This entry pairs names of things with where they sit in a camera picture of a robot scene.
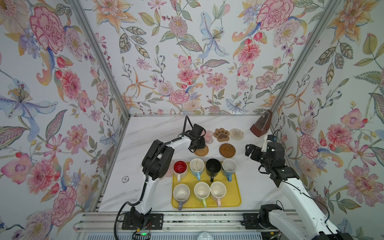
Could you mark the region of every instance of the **wooden coaster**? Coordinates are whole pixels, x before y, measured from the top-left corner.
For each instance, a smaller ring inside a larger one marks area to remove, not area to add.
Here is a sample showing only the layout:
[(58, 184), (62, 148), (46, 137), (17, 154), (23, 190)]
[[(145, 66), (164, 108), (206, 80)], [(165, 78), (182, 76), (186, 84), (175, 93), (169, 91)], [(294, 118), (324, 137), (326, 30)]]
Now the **wooden coaster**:
[(231, 131), (229, 131), (229, 136), (231, 136), (231, 138), (235, 140), (241, 140), (244, 138), (243, 132), (237, 128), (231, 129)]
[(209, 148), (208, 146), (206, 145), (205, 148), (203, 149), (197, 149), (195, 151), (195, 155), (199, 156), (199, 157), (204, 157), (205, 155), (207, 155), (209, 152)]
[(224, 128), (216, 128), (214, 136), (219, 142), (225, 142), (229, 140), (229, 131), (225, 130)]
[(224, 143), (220, 146), (219, 152), (220, 152), (221, 156), (226, 157), (226, 158), (230, 158), (230, 157), (233, 157), (235, 155), (236, 149), (231, 144)]

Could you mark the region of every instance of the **white mug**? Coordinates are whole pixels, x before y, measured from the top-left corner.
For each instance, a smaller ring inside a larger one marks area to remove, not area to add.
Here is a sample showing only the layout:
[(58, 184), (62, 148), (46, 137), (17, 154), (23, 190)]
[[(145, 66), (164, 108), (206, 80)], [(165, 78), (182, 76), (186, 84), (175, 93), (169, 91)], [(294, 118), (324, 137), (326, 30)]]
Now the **white mug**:
[(194, 187), (194, 193), (197, 200), (203, 202), (204, 207), (207, 207), (206, 199), (209, 197), (210, 187), (206, 182), (198, 182)]
[(189, 167), (191, 168), (191, 173), (193, 176), (197, 177), (197, 180), (201, 180), (201, 174), (204, 171), (204, 162), (200, 158), (194, 158), (189, 163)]
[(222, 182), (214, 182), (211, 184), (211, 198), (217, 202), (217, 206), (221, 207), (221, 199), (227, 193), (227, 188)]
[(232, 159), (226, 159), (222, 164), (222, 172), (223, 175), (227, 177), (228, 182), (232, 181), (232, 174), (235, 173), (237, 168), (237, 164)]
[(188, 164), (182, 160), (176, 161), (172, 168), (173, 174), (177, 177), (177, 182), (180, 182), (188, 174)]
[(179, 184), (173, 189), (173, 197), (179, 203), (179, 211), (183, 208), (183, 204), (189, 199), (190, 190), (185, 184)]

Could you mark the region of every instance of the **floral wall panel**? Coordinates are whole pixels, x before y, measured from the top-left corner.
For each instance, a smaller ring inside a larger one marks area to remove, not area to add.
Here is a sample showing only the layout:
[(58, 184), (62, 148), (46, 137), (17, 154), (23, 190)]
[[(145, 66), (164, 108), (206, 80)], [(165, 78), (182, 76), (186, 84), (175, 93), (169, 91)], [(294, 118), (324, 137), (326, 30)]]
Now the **floral wall panel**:
[(66, 1), (0, 1), (0, 239), (70, 239), (124, 116)]
[(360, 240), (384, 235), (383, 9), (339, 6), (272, 122), (319, 208)]
[(262, 113), (326, 3), (81, 2), (134, 115)]

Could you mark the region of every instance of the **blue mug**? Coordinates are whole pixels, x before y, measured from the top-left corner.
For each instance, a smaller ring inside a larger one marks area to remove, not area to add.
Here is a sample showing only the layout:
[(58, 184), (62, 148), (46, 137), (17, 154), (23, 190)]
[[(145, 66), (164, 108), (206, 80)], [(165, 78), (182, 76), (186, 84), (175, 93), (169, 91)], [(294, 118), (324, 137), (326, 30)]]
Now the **blue mug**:
[(232, 181), (232, 174), (235, 173), (237, 164), (232, 159), (226, 159), (222, 164), (223, 175), (227, 177), (228, 182)]
[(193, 176), (197, 177), (197, 180), (201, 180), (201, 174), (204, 171), (204, 162), (200, 158), (194, 158), (189, 163), (191, 173)]

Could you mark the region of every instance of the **black mounting plate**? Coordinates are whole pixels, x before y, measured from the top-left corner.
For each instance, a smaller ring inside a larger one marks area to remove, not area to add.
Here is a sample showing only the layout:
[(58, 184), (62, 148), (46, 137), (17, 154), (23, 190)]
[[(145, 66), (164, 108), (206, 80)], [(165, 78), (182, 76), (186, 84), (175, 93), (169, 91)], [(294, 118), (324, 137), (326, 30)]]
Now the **black mounting plate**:
[(243, 226), (245, 226), (245, 229), (277, 229), (275, 226), (268, 224), (268, 225), (261, 225), (259, 224), (259, 214), (253, 213), (253, 214), (243, 214), (244, 222), (242, 223)]
[[(151, 228), (151, 230), (162, 230), (163, 229), (163, 218), (164, 218), (164, 214), (150, 214), (149, 220), (151, 221), (151, 226), (148, 226), (147, 228)], [(131, 215), (125, 214), (121, 229), (123, 229), (123, 230), (136, 230), (137, 227), (135, 227), (132, 224), (131, 220), (132, 220)]]

